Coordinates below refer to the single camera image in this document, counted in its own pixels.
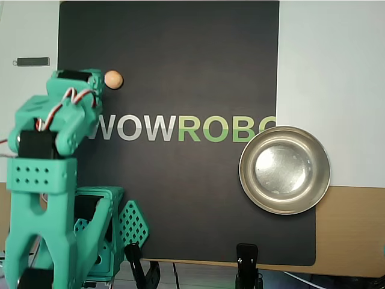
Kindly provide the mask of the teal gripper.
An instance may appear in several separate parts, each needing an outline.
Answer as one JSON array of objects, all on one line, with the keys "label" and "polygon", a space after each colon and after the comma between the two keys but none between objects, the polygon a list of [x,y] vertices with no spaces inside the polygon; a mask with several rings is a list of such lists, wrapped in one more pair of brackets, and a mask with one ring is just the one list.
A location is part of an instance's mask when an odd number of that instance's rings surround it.
[{"label": "teal gripper", "polygon": [[70,98],[81,102],[84,98],[97,102],[104,90],[102,72],[98,69],[56,70],[49,78],[49,99]]}]

